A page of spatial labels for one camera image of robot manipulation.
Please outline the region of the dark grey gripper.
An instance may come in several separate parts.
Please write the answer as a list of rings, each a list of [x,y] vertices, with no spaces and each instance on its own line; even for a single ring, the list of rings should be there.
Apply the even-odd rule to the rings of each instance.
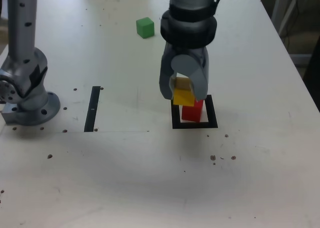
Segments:
[[[175,72],[190,79],[192,92],[197,101],[207,97],[209,57],[206,47],[187,49],[165,44],[160,66],[159,88],[163,97],[168,100],[173,98],[172,77]]]

